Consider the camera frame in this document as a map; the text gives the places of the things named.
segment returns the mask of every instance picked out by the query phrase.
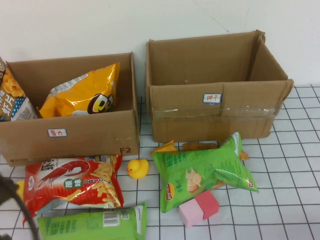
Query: green snack package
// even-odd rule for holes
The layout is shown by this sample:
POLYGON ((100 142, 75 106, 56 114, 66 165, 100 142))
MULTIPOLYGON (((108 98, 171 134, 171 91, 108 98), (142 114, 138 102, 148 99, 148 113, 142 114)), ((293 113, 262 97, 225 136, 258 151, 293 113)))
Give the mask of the green snack package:
POLYGON ((147 207, 105 212, 83 212, 69 216, 39 217, 42 240, 144 240, 147 207))
POLYGON ((241 136, 235 132, 218 149, 153 153, 163 182, 161 211, 166 213, 211 189, 217 180, 258 192, 251 172, 239 159, 241 150, 241 136))

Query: shrimp snack bag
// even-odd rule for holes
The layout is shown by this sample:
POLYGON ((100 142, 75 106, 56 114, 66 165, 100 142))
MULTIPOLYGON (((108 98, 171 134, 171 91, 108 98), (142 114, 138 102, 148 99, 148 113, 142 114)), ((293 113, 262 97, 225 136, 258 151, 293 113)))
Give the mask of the shrimp snack bag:
POLYGON ((144 240, 147 207, 39 217, 37 222, 42 240, 144 240))
POLYGON ((43 118, 106 113, 117 103, 120 63, 90 71, 50 91, 40 114, 43 118))
POLYGON ((0 57, 0 122, 37 118, 29 98, 0 57))
POLYGON ((211 189, 221 181, 235 188, 258 192, 251 172, 239 157, 242 141, 235 132, 218 149, 155 152, 155 165, 162 177, 160 208, 163 213, 211 189))
POLYGON ((53 158, 28 165, 24 203, 33 217, 62 201, 92 208, 123 207, 124 198, 116 179, 121 163, 121 155, 101 155, 53 158))

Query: shrimp illustration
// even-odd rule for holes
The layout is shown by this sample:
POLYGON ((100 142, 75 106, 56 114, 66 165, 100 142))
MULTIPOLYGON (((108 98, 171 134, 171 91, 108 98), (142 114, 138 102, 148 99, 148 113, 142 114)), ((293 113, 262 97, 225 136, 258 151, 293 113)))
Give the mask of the shrimp illustration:
POLYGON ((57 178, 64 176, 64 177, 72 177, 79 174, 83 174, 86 171, 88 171, 90 168, 90 164, 87 161, 84 160, 73 160, 68 163, 63 164, 62 166, 56 168, 52 172, 50 172, 48 175, 46 175, 44 178, 42 178, 38 184, 37 189, 43 188, 44 184, 47 182, 50 187, 53 187, 53 182, 57 178), (75 168, 81 168, 79 172, 71 173, 75 168))

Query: cardboard box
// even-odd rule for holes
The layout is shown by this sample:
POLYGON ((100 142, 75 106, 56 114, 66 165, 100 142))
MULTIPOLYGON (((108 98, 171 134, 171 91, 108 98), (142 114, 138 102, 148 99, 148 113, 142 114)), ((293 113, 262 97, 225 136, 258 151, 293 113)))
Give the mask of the cardboard box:
POLYGON ((8 164, 138 154, 140 131, 133 53, 9 62, 8 66, 33 105, 40 108, 53 87, 117 62, 120 73, 114 111, 1 122, 0 153, 8 164), (51 130, 60 131, 62 136, 53 136, 51 130))
POLYGON ((265 138, 294 81, 261 31, 150 40, 146 104, 153 139, 165 143, 265 138))

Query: pink cube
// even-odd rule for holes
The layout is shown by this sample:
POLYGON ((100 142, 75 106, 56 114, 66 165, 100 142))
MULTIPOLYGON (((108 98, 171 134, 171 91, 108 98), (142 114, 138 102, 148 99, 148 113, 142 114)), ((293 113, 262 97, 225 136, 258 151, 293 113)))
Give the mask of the pink cube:
POLYGON ((184 225, 189 228, 202 221, 204 212, 195 199, 191 199, 179 206, 179 215, 184 225))
POLYGON ((203 219, 207 219, 219 212, 220 205, 209 190, 200 193, 194 199, 203 211, 203 219))

